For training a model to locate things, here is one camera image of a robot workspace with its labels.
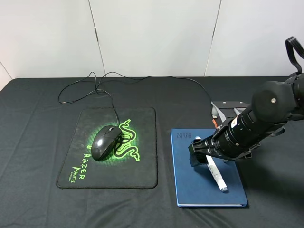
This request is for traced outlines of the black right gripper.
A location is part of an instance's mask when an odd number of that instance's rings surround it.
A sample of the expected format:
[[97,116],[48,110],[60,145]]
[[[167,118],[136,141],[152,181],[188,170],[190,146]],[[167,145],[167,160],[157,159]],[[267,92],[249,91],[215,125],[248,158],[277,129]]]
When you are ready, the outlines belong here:
[[221,158],[225,160],[235,160],[236,152],[229,144],[229,139],[225,137],[225,132],[228,129],[227,124],[220,125],[215,132],[205,139],[196,137],[188,149],[189,152],[195,152],[190,155],[191,167],[206,165],[207,156]]

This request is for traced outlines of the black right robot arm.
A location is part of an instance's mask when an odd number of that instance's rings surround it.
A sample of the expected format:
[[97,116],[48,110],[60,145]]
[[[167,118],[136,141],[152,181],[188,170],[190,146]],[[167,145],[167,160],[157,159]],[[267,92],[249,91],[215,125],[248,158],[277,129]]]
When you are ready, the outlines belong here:
[[288,121],[303,118],[304,75],[294,74],[285,82],[267,81],[237,117],[227,118],[211,136],[192,141],[190,164],[208,164],[208,156],[228,161],[246,157]]

